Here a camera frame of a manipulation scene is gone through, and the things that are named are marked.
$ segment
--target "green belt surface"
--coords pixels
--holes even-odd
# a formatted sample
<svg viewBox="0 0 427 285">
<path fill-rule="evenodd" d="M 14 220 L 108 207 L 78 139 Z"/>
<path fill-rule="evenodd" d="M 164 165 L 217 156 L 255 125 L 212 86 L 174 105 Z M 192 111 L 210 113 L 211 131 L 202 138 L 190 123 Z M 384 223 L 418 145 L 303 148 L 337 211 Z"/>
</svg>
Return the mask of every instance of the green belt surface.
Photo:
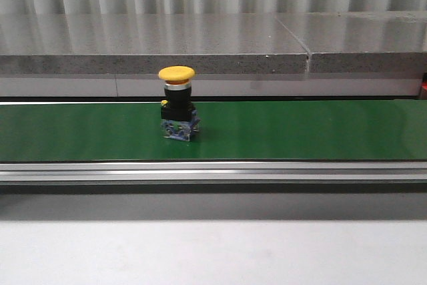
<svg viewBox="0 0 427 285">
<path fill-rule="evenodd" d="M 0 106 L 0 162 L 427 160 L 427 101 L 195 103 L 200 133 L 165 139 L 159 103 Z"/>
</svg>

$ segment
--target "yellow button cap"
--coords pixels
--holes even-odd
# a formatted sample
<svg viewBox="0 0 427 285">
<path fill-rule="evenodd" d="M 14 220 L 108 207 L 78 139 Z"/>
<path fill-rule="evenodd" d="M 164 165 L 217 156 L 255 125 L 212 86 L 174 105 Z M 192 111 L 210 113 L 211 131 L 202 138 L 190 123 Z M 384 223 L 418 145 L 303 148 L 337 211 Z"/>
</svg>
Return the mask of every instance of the yellow button cap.
<svg viewBox="0 0 427 285">
<path fill-rule="evenodd" d="M 194 75 L 194 69 L 187 66 L 171 66 L 159 71 L 159 78 L 166 81 L 185 81 Z"/>
</svg>

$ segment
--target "green conveyor belt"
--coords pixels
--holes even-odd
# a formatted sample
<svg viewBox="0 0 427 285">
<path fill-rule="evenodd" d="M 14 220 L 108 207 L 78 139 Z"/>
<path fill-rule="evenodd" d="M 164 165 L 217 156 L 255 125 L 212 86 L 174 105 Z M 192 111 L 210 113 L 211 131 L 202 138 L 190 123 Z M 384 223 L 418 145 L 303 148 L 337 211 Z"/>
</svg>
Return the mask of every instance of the green conveyor belt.
<svg viewBox="0 0 427 285">
<path fill-rule="evenodd" d="M 427 160 L 427 101 L 197 102 L 201 132 L 165 139 L 158 103 L 0 106 L 0 162 Z"/>
</svg>

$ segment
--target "yellow mushroom button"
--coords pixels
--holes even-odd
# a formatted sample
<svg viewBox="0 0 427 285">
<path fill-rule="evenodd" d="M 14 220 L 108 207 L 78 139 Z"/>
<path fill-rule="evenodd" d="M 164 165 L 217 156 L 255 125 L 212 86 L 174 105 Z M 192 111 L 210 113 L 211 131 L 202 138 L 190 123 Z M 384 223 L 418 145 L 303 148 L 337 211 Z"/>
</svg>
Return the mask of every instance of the yellow mushroom button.
<svg viewBox="0 0 427 285">
<path fill-rule="evenodd" d="M 159 78 L 166 81 L 186 81 L 194 75 L 194 69 L 187 66 L 171 66 L 159 71 Z"/>
</svg>

